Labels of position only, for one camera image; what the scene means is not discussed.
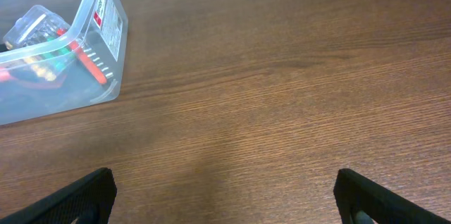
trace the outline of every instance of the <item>brown wooden surface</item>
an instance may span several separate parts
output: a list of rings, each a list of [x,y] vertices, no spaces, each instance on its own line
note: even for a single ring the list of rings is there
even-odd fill
[[[121,1],[121,95],[0,127],[0,217],[106,166],[110,223],[339,223],[339,168],[451,219],[451,0]]]

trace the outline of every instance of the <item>plastic bin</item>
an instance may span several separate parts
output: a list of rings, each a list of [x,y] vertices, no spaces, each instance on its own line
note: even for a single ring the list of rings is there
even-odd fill
[[[0,0],[0,125],[115,99],[127,29],[119,0]]]

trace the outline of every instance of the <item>table top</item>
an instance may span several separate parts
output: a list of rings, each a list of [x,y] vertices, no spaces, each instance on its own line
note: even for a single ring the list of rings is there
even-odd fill
[[[120,96],[0,127],[0,217],[100,167],[110,223],[339,223],[351,168],[451,219],[451,0],[121,0]]]

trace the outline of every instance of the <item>sticker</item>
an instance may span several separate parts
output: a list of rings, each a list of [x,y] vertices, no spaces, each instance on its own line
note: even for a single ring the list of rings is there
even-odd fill
[[[110,49],[115,60],[118,60],[121,45],[122,19],[113,0],[97,0],[93,15],[94,22],[100,28],[100,35]]]

